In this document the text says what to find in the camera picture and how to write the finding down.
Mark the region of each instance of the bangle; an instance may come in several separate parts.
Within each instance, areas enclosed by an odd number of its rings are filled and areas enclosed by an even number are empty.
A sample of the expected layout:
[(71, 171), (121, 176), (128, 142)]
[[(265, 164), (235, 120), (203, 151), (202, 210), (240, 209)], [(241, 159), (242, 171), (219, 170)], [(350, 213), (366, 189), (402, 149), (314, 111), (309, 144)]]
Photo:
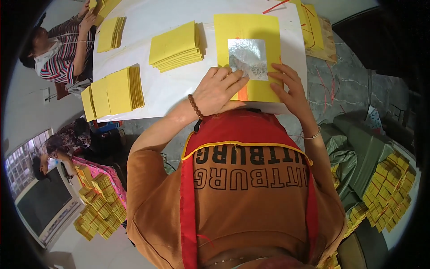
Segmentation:
[(199, 110), (199, 108), (196, 105), (196, 102), (194, 101), (193, 95), (189, 94), (188, 95), (188, 100), (190, 100), (191, 105), (194, 108), (194, 111), (196, 112), (197, 116), (199, 116), (199, 119), (203, 119), (205, 116), (203, 116), (202, 112)]
[(304, 139), (304, 140), (311, 140), (314, 138), (317, 138), (319, 135), (321, 134), (321, 127), (318, 126), (318, 132), (316, 133), (316, 135), (314, 135), (313, 137), (304, 137), (302, 134), (300, 134), (300, 136)]

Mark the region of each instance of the red apron with yellow trim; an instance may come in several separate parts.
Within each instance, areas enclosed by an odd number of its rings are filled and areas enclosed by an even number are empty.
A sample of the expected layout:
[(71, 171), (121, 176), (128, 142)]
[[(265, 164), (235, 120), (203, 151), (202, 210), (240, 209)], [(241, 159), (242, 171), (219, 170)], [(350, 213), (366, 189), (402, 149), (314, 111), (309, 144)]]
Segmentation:
[[(236, 144), (241, 146), (275, 146), (304, 152), (288, 136), (273, 114), (238, 109), (205, 117), (197, 133), (192, 132), (182, 153), (180, 221), (182, 261), (185, 269), (197, 269), (196, 207), (194, 198), (194, 152), (201, 148)], [(310, 167), (306, 204), (306, 228), (309, 241), (309, 259), (318, 236), (318, 209)]]

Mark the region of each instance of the pink patterned cloth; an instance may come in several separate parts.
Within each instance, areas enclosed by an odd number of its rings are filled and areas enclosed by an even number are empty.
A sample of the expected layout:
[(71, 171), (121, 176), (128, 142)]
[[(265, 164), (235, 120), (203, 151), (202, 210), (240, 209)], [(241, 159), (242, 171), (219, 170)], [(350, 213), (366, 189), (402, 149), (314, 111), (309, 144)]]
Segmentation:
[(87, 166), (93, 178), (95, 178), (99, 173), (106, 174), (111, 180), (112, 186), (114, 187), (115, 192), (118, 194), (118, 197), (120, 198), (121, 203), (123, 204), (124, 208), (127, 209), (126, 191), (124, 190), (123, 185), (120, 179), (118, 178), (118, 175), (115, 169), (113, 169), (110, 166), (96, 164), (76, 156), (72, 157), (72, 161), (74, 164)]

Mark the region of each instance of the white tablecloth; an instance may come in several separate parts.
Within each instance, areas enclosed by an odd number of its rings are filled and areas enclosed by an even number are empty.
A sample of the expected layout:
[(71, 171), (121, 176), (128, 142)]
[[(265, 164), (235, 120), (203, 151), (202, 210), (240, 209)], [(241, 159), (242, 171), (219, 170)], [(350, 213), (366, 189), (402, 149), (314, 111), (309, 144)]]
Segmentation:
[[(121, 47), (96, 53), (100, 28), (97, 30), (93, 79), (98, 80), (127, 66), (138, 65), (145, 106), (131, 112), (102, 117), (98, 122), (166, 115), (178, 101), (193, 93), (211, 66), (217, 66), (213, 15), (261, 14), (278, 3), (274, 0), (122, 0), (106, 17), (127, 17)], [(285, 3), (267, 15), (279, 18), (282, 62), (297, 71), (306, 93), (306, 56), (296, 6)], [(201, 39), (206, 45), (204, 60), (162, 74), (150, 66), (148, 58), (151, 38), (192, 20), (199, 23)], [(289, 113), (282, 103), (247, 102), (247, 106), (259, 108), (266, 113)]]

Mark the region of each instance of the silver foil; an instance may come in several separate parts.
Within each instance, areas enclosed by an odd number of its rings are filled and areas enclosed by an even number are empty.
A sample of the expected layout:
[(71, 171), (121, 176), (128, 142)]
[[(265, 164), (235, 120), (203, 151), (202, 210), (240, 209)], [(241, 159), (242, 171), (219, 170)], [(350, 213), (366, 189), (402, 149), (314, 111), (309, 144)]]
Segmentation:
[(228, 39), (231, 69), (243, 71), (250, 80), (269, 80), (267, 76), (266, 43), (263, 39)]

